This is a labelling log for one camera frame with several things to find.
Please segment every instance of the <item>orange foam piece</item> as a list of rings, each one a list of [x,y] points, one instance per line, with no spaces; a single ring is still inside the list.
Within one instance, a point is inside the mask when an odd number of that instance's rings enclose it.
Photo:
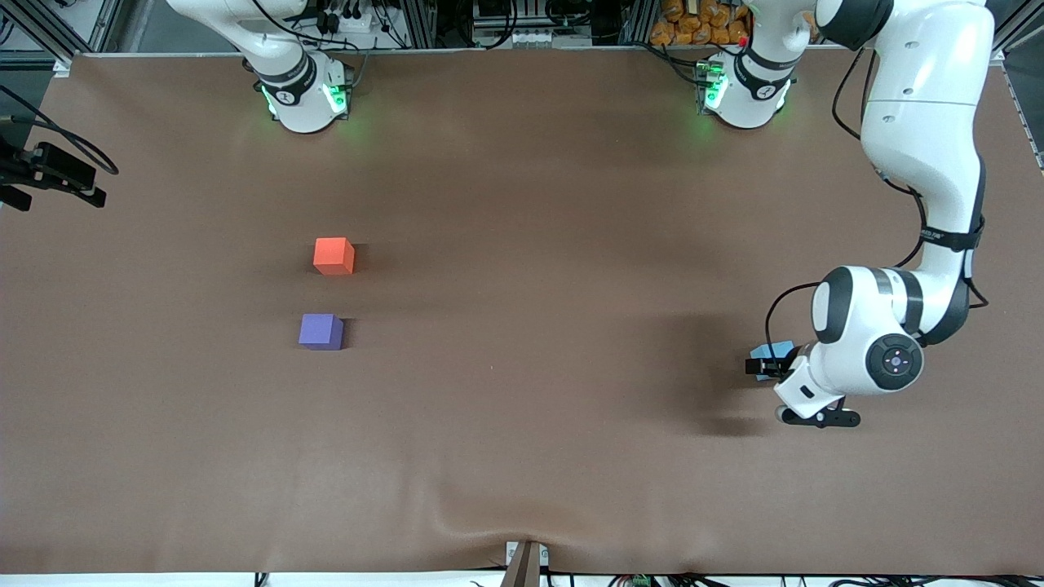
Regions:
[[[355,271],[355,248],[343,236],[316,238],[312,264],[323,275],[349,275]]]

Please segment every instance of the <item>purple cube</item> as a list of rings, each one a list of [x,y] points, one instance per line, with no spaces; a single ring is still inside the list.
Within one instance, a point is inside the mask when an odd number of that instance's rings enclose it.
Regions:
[[[313,351],[339,351],[345,323],[333,314],[305,314],[298,344]]]

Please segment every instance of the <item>orange object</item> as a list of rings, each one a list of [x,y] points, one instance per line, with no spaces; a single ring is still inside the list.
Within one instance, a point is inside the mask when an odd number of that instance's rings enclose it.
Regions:
[[[316,238],[312,264],[323,275],[349,275],[355,269],[355,248],[343,236]]]

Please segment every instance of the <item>table surface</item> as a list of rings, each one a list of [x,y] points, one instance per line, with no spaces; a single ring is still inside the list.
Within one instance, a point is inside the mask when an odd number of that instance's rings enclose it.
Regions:
[[[914,244],[830,119],[850,58],[810,51],[740,132],[641,51],[381,55],[311,136],[238,58],[77,58],[44,110],[122,171],[103,210],[0,220],[0,571],[484,567],[519,537],[570,571],[1044,571],[1044,180],[1000,70],[992,305],[856,429],[778,424],[742,375],[778,292]],[[358,272],[318,275],[319,236]],[[349,348],[299,348],[307,312]]]

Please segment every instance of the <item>block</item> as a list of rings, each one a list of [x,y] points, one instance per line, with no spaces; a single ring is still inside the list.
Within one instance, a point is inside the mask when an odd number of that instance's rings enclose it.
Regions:
[[[316,238],[312,264],[323,275],[349,275],[355,271],[355,248],[343,236]]]
[[[793,341],[782,341],[780,343],[773,343],[773,353],[776,354],[776,358],[785,357],[791,350],[793,350]],[[761,345],[760,347],[751,351],[751,358],[772,358],[768,354],[768,344]],[[772,377],[767,375],[758,375],[758,381],[767,381]]]
[[[339,351],[345,323],[333,314],[305,314],[298,344],[313,351]]]

